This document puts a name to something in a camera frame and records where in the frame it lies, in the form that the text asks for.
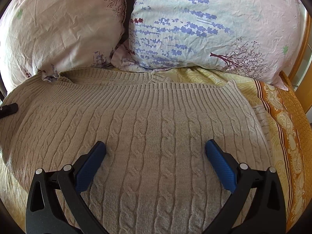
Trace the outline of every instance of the blue rubber pad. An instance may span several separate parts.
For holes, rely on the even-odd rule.
[[[209,140],[205,146],[206,155],[213,166],[224,189],[233,193],[237,186],[236,174],[233,172],[226,159],[222,155],[222,150],[214,140]]]
[[[75,190],[78,193],[86,191],[100,167],[106,154],[106,146],[103,142],[95,145],[93,153],[85,161],[75,176]]]

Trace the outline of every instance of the metal bolt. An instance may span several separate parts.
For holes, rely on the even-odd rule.
[[[36,174],[40,174],[40,173],[42,173],[42,169],[41,168],[36,170]]]
[[[243,170],[247,170],[247,169],[248,169],[248,165],[245,164],[245,163],[241,163],[241,164],[239,165],[239,167],[240,167],[241,169],[243,169]]]
[[[272,167],[272,166],[269,168],[269,171],[270,171],[271,173],[276,173],[276,169],[275,169],[274,167]]]
[[[71,165],[70,164],[67,164],[67,165],[65,165],[64,167],[63,167],[63,170],[64,171],[69,171],[71,169]]]

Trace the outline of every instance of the sweater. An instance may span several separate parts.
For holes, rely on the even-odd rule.
[[[0,146],[27,191],[37,168],[60,170],[96,141],[106,144],[82,197],[110,234],[201,233],[230,195],[205,155],[210,139],[251,168],[272,165],[266,136],[234,81],[218,87],[82,68],[61,73],[54,83],[35,75],[4,105],[14,102],[18,112],[0,120]],[[59,198],[69,223],[77,225]]]

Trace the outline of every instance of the bed sheet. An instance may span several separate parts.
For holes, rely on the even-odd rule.
[[[280,74],[289,91],[251,78],[200,67],[177,68],[158,73],[179,83],[209,83],[222,86],[228,80],[235,80],[251,106],[264,106],[274,166],[284,192],[289,230],[312,197],[312,167],[307,164],[312,160],[312,130],[287,76],[283,72]],[[13,219],[25,229],[27,192],[7,170],[1,157],[0,172],[0,182],[5,184],[0,187],[0,197]]]

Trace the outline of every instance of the cable knit sweater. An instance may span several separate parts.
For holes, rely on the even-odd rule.
[[[36,75],[4,100],[14,102],[18,112],[0,120],[0,146],[26,190],[37,168],[59,170],[96,141],[106,143],[82,196],[111,234],[201,233],[229,196],[205,156],[209,139],[251,168],[272,164],[261,125],[233,81],[179,84],[157,74],[84,68],[55,83]]]

